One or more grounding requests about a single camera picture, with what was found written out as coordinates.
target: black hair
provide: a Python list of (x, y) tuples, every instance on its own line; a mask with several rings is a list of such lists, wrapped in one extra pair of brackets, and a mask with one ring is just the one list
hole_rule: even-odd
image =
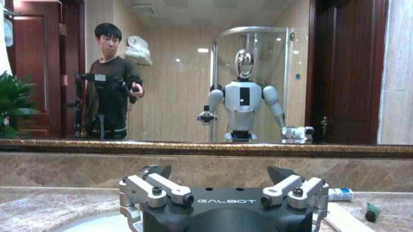
[(121, 32), (118, 28), (110, 23), (100, 23), (94, 28), (94, 36), (100, 38), (104, 35), (106, 37), (114, 37), (121, 41)]

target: man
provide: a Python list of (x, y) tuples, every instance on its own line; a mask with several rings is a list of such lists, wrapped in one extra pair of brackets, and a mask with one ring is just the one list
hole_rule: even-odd
[[(94, 28), (94, 37), (102, 57), (92, 63), (89, 73), (116, 76), (125, 82), (130, 96), (141, 98), (144, 90), (137, 71), (132, 64), (116, 55), (121, 41), (118, 28), (113, 24), (101, 23)], [(117, 82), (106, 83), (100, 97), (104, 102), (104, 139), (124, 139), (126, 136), (126, 92)], [(98, 138), (100, 125), (96, 118), (98, 96), (93, 82), (86, 83), (85, 107), (85, 132), (89, 138)]]

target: sink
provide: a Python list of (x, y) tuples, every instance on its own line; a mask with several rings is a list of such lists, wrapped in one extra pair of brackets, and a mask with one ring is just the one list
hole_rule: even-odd
[(104, 213), (85, 217), (60, 227), (56, 232), (129, 232), (128, 220), (118, 213)]

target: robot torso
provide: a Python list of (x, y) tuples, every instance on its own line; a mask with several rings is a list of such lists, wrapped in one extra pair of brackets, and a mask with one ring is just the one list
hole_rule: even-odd
[(232, 131), (251, 131), (260, 107), (261, 88), (253, 82), (232, 81), (225, 85), (225, 112)]

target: green object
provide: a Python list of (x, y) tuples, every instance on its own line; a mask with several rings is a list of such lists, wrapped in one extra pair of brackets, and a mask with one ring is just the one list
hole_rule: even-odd
[(29, 76), (21, 82), (6, 72), (0, 75), (0, 138), (14, 138), (19, 118), (29, 118), (37, 113), (34, 103), (26, 102), (33, 95), (30, 91)]
[(380, 210), (370, 203), (367, 203), (367, 212), (366, 212), (366, 219), (370, 222), (375, 222), (378, 215), (379, 215)]

